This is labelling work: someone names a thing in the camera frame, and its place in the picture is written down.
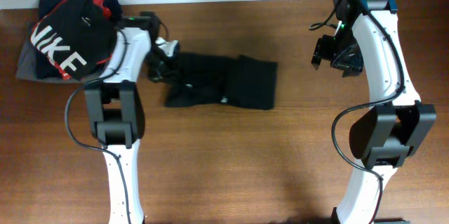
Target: cloth pile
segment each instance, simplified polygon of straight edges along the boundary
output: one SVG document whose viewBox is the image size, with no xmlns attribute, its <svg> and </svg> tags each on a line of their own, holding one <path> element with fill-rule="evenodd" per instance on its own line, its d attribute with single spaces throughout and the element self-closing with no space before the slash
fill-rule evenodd
<svg viewBox="0 0 449 224">
<path fill-rule="evenodd" d="M 114 26 L 123 15 L 119 1 L 39 0 L 38 13 L 16 77 L 51 83 L 98 77 L 115 46 Z"/>
</svg>

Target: wood grain surface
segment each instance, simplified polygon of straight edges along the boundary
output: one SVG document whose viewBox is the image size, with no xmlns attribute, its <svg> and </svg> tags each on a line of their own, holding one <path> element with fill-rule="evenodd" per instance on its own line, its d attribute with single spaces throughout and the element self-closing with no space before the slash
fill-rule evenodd
<svg viewBox="0 0 449 224">
<path fill-rule="evenodd" d="M 380 218 L 449 221 L 449 0 L 397 0 L 399 35 L 410 77 L 437 121 L 417 154 L 389 182 Z M 366 76 L 341 78 L 310 64 L 307 27 L 327 17 L 331 0 L 125 6 L 156 11 L 183 51 L 279 62 L 276 108 L 226 105 L 170 109 L 167 86 L 138 82 L 146 114 L 139 153 L 140 199 L 147 223 L 298 222 L 327 217 L 342 199 L 351 167 L 330 138 L 334 117 L 368 101 Z M 26 22 L 37 11 L 0 11 L 0 223 L 107 223 L 103 156 L 67 136 L 63 110 L 74 84 L 15 79 Z M 82 95 L 72 106 L 75 134 L 92 139 Z M 337 128 L 350 154 L 354 112 Z"/>
</svg>

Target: folded clothes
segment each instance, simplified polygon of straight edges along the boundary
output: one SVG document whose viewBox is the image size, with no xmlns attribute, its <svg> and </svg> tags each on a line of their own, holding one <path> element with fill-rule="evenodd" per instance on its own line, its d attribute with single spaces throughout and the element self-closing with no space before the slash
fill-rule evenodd
<svg viewBox="0 0 449 224">
<path fill-rule="evenodd" d="M 15 77 L 17 79 L 23 79 L 23 80 L 30 80 L 30 81 L 40 81 L 44 83 L 52 83 L 52 84 L 71 84 L 71 83 L 79 83 L 80 81 L 76 79 L 68 79 L 63 80 L 61 75 L 59 74 L 58 70 L 56 70 L 56 73 L 58 74 L 56 77 L 45 77 L 45 78 L 38 78 L 37 76 L 40 73 L 40 67 L 37 65 L 37 59 L 39 58 L 39 55 L 37 54 L 38 51 L 35 47 L 31 44 L 31 41 L 29 40 L 29 36 L 32 33 L 33 26 L 35 24 L 31 23 L 29 25 L 29 34 L 28 37 L 25 39 L 25 43 L 22 46 L 22 50 L 20 52 L 19 61 L 17 65 L 17 72 L 15 73 Z M 97 79 L 104 68 L 105 64 L 98 65 L 98 68 L 95 68 L 89 75 L 85 76 L 81 82 Z"/>
<path fill-rule="evenodd" d="M 116 32 L 109 21 L 112 11 L 105 5 L 114 9 L 115 18 L 121 17 L 117 0 L 40 0 L 42 19 L 31 35 L 31 43 L 40 51 L 36 55 L 39 79 L 60 73 L 63 79 L 81 80 L 107 61 Z"/>
<path fill-rule="evenodd" d="M 270 110 L 274 107 L 276 62 L 263 62 L 244 55 L 238 59 L 214 55 L 179 53 L 175 79 L 166 107 L 189 107 L 221 103 L 242 108 Z"/>
</svg>

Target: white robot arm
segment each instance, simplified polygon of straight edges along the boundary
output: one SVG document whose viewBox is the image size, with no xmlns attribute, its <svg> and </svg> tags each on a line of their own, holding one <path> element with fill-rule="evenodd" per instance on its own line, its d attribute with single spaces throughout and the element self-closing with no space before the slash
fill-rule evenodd
<svg viewBox="0 0 449 224">
<path fill-rule="evenodd" d="M 333 211 L 332 221 L 371 224 L 383 189 L 405 158 L 416 152 L 436 114 L 433 105 L 421 104 L 408 75 L 398 37 L 396 2 L 334 0 L 334 4 L 340 23 L 333 37 L 324 35 L 318 40 L 312 64 L 318 69 L 321 60 L 329 60 L 331 67 L 344 71 L 343 77 L 359 75 L 364 64 L 371 104 L 359 106 L 370 107 L 370 111 L 351 128 L 349 142 L 356 158 L 352 162 L 354 170 L 346 195 Z M 314 24 L 310 29 L 318 29 L 314 27 L 318 24 L 327 23 Z M 381 183 L 375 173 L 382 178 Z"/>
<path fill-rule="evenodd" d="M 117 33 L 111 60 L 100 78 L 115 74 L 87 85 L 85 96 L 92 134 L 103 149 L 119 157 L 116 160 L 110 153 L 103 152 L 109 177 L 109 224 L 142 224 L 145 223 L 145 217 L 139 200 L 137 160 L 140 139 L 145 130 L 145 116 L 135 83 L 145 58 L 151 56 L 152 40 L 149 30 L 145 29 L 149 18 L 125 20 L 137 27 L 125 25 Z M 177 44 L 177 41 L 163 41 L 153 45 L 158 46 L 167 58 L 171 58 Z M 105 103 L 118 100 L 121 101 L 120 109 L 103 107 Z"/>
</svg>

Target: black bracket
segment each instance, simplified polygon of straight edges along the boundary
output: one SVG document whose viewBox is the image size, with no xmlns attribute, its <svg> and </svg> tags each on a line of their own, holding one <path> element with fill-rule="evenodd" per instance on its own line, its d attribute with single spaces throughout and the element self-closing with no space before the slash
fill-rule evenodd
<svg viewBox="0 0 449 224">
<path fill-rule="evenodd" d="M 390 10 L 397 12 L 395 0 L 359 0 L 369 11 Z M 335 15 L 342 21 L 337 33 L 332 37 L 323 35 L 316 42 L 312 65 L 317 70 L 321 60 L 330 61 L 330 66 L 343 71 L 343 77 L 356 77 L 363 71 L 363 58 L 352 27 L 360 14 L 365 14 L 355 0 L 333 0 Z"/>
<path fill-rule="evenodd" d="M 97 82 L 84 91 L 91 133 L 101 145 L 125 145 L 132 148 L 145 132 L 145 115 L 134 82 L 120 84 Z M 120 109 L 107 109 L 105 104 L 120 101 Z"/>
<path fill-rule="evenodd" d="M 403 165 L 420 147 L 436 119 L 433 105 L 377 105 L 351 127 L 349 145 L 367 169 Z"/>
</svg>

